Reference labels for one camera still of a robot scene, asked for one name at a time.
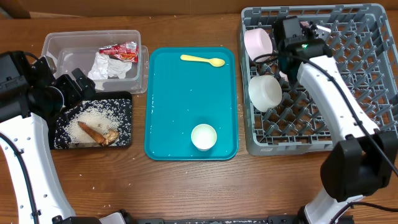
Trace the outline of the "white napkin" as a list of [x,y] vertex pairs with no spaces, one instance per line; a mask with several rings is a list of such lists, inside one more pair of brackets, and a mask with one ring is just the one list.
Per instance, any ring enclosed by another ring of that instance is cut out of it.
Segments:
[[94,64],[88,72],[88,78],[95,81],[96,90],[104,90],[104,80],[111,78],[123,79],[131,68],[132,62],[113,59],[109,55],[97,52]]

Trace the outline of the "brown carrot stick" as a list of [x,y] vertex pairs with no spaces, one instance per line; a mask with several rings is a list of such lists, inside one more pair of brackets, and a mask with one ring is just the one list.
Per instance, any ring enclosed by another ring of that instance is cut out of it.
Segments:
[[108,140],[99,132],[87,126],[84,122],[78,122],[79,127],[84,130],[84,132],[89,135],[97,144],[100,146],[107,146]]

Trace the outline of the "brown food scrap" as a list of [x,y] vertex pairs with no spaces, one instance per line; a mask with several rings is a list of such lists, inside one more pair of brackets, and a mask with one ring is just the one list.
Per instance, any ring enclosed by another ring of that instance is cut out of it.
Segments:
[[109,129],[104,138],[106,146],[112,145],[119,138],[119,132],[115,129]]

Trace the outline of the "red snack wrapper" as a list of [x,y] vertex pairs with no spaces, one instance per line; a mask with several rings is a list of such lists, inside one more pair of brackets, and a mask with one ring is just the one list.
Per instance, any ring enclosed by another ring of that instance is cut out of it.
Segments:
[[139,58],[139,45],[136,42],[108,45],[99,48],[99,53],[123,62],[137,63]]

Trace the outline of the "small white cup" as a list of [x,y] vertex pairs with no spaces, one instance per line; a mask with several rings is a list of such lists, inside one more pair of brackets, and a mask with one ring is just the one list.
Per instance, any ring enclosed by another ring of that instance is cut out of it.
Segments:
[[208,151],[216,144],[217,133],[209,124],[199,124],[192,130],[191,141],[198,150]]

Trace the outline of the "yellow plastic spoon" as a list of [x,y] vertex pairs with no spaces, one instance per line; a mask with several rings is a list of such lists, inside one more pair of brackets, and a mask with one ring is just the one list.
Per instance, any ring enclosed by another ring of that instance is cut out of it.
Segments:
[[213,67],[222,67],[225,64],[225,61],[220,58],[202,58],[202,57],[196,57],[196,56],[192,56],[192,55],[181,55],[180,59],[183,61],[190,61],[190,62],[209,63]]

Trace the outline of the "pink bowl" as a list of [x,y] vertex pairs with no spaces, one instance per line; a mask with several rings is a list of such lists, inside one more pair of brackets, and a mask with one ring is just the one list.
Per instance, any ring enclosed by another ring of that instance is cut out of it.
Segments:
[[269,34],[261,28],[247,30],[244,33],[244,46],[252,62],[269,62],[273,53],[273,45]]

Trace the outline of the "cream green bowl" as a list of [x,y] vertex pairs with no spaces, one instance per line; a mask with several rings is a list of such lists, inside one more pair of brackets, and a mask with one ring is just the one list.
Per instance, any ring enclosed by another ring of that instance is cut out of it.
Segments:
[[253,77],[248,92],[253,106],[261,112],[278,106],[282,101],[282,89],[277,79],[271,75]]

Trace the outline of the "large white plate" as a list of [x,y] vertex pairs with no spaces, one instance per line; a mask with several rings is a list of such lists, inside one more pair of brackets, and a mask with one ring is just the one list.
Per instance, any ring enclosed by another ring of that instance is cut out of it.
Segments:
[[[306,27],[309,28],[309,24],[307,22],[300,22],[301,28]],[[286,82],[289,82],[289,76],[285,74],[283,71],[279,72],[280,77],[285,80]]]

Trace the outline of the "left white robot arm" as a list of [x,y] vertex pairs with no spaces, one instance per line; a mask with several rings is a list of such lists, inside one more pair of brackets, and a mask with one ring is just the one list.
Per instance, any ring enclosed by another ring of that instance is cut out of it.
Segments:
[[30,52],[1,54],[1,149],[18,206],[19,223],[98,223],[78,217],[60,185],[49,128],[59,115],[95,94],[80,69],[54,77],[52,59],[29,63]]

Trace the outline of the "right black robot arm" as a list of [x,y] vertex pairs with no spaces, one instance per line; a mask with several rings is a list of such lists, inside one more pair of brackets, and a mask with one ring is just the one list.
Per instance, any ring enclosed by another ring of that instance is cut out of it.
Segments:
[[320,168],[322,189],[302,209],[305,223],[337,223],[353,205],[387,187],[397,155],[397,135],[381,131],[342,79],[333,52],[298,17],[274,22],[279,69],[310,94],[333,141]]

